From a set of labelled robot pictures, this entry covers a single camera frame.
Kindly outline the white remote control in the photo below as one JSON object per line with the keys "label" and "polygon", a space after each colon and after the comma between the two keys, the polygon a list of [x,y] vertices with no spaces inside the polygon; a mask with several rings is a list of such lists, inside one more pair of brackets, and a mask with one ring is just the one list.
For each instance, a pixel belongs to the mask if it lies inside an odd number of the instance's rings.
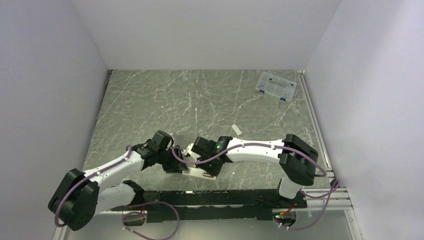
{"label": "white remote control", "polygon": [[212,176],[208,174],[205,170],[200,168],[195,168],[195,167],[189,167],[188,171],[184,171],[183,174],[186,176],[196,177],[196,178],[205,179],[205,180],[214,181],[217,179],[216,176]]}

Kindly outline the white battery compartment cover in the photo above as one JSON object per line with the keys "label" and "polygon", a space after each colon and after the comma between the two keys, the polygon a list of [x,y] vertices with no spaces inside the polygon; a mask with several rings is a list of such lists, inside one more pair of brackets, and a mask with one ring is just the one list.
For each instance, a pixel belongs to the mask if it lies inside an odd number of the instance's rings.
{"label": "white battery compartment cover", "polygon": [[240,130],[240,128],[236,124],[232,124],[231,128],[237,136],[242,134],[242,131]]}

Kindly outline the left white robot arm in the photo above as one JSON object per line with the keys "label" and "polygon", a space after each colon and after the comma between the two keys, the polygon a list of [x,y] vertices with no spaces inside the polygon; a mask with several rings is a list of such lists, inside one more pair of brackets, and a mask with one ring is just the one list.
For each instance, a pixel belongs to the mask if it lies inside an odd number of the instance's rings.
{"label": "left white robot arm", "polygon": [[156,164],[168,174],[181,174],[188,170],[177,159],[182,156],[172,136],[158,130],[146,142],[128,145],[123,155],[99,167],[69,170],[48,203],[48,209],[54,213],[54,224],[77,231],[103,211],[120,206],[139,209],[145,191],[126,178]]}

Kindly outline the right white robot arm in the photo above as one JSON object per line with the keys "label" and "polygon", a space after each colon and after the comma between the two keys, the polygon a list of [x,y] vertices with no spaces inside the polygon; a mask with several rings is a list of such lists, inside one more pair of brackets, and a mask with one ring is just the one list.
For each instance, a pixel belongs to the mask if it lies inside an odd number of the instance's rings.
{"label": "right white robot arm", "polygon": [[299,190],[314,184],[315,177],[325,177],[326,171],[318,164],[318,152],[294,134],[284,139],[254,141],[221,136],[218,140],[197,137],[186,149],[197,167],[216,177],[225,163],[259,162],[279,165],[285,175],[278,184],[276,203],[289,207]]}

